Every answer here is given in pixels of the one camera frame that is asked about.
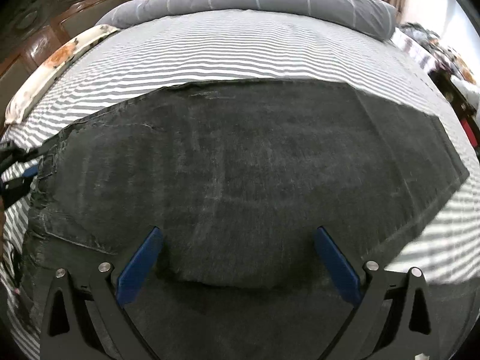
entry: dark gray towel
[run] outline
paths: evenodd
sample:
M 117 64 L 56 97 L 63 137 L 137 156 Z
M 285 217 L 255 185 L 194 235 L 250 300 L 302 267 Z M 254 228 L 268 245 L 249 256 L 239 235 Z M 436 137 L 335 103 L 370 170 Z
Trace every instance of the dark gray towel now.
M 310 359 L 350 310 L 312 231 L 385 265 L 468 176 L 437 117 L 318 80 L 162 88 L 53 139 L 24 247 L 35 321 L 48 269 L 82 281 L 156 225 L 166 246 L 129 311 L 142 332 L 169 337 L 168 359 Z M 299 351 L 314 325 L 321 338 Z

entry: mattress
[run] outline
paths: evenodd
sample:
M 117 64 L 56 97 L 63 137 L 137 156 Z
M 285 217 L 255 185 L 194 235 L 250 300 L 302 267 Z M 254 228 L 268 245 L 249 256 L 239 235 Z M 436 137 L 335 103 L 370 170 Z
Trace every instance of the mattress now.
M 224 10 L 168 16 L 128 28 L 85 54 L 2 141 L 35 147 L 71 122 L 156 88 L 189 81 L 314 78 L 348 83 L 398 104 L 438 116 L 470 177 L 387 269 L 420 267 L 433 285 L 479 276 L 480 166 L 445 98 L 421 68 L 390 42 L 311 17 Z M 20 176 L 31 163 L 7 170 Z M 28 197 L 6 212 L 4 233 L 18 250 L 28 225 Z M 7 244 L 6 254 L 11 245 Z M 4 285 L 11 290 L 5 272 Z M 38 333 L 9 313 L 13 336 L 39 359 Z

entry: blue gripper pad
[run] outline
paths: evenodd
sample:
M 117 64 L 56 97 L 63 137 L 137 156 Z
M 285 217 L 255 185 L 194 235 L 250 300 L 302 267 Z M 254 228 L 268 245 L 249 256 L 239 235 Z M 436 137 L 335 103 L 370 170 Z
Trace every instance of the blue gripper pad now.
M 345 302 L 357 306 L 362 301 L 361 280 L 345 255 L 323 227 L 313 232 L 315 250 L 325 264 L 340 296 Z
M 112 282 L 114 285 L 116 284 L 117 288 L 115 296 L 121 307 L 135 300 L 143 281 L 155 264 L 162 246 L 162 233 L 159 228 L 154 227 L 144 238 L 140 247 L 130 254 L 131 258 L 125 261 L 124 268 L 122 264 L 115 265 L 115 270 L 121 269 L 117 279 L 115 279 L 116 275 L 112 273 Z
M 24 173 L 22 174 L 22 177 L 33 177 L 36 176 L 38 173 L 38 165 L 34 165 L 31 168 L 28 168 Z

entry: metal screw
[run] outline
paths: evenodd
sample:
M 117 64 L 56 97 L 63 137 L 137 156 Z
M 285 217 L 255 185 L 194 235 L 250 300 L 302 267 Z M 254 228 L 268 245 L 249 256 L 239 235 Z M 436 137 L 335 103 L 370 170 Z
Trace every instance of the metal screw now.
M 412 275 L 419 278 L 420 276 L 422 276 L 422 271 L 419 268 L 413 268 L 412 269 Z
M 103 262 L 98 266 L 98 270 L 100 272 L 108 272 L 112 266 L 110 265 L 109 262 Z
M 63 268 L 60 268 L 60 269 L 57 269 L 57 271 L 55 272 L 55 276 L 57 278 L 63 278 L 63 276 L 65 276 L 65 270 Z
M 375 261 L 367 261 L 365 266 L 369 271 L 378 271 L 378 264 Z

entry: striped bedsheet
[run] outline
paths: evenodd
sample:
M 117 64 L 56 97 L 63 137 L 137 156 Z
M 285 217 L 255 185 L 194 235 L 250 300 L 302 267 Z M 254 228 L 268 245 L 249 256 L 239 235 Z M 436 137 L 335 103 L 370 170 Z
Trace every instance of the striped bedsheet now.
M 339 25 L 283 13 L 225 10 L 169 16 L 111 36 L 85 54 L 50 88 L 21 125 L 3 141 L 35 147 L 74 120 L 162 86 L 199 80 L 317 78 L 437 115 L 470 171 L 470 178 L 388 269 L 423 269 L 430 282 L 455 283 L 480 275 L 480 166 L 448 102 L 422 69 L 392 43 Z M 31 163 L 2 176 L 20 176 Z M 28 197 L 6 212 L 5 237 L 21 250 Z M 10 265 L 11 245 L 4 258 Z M 11 283 L 3 270 L 3 284 Z M 39 359 L 38 332 L 27 332 L 13 314 L 12 334 L 31 359 Z

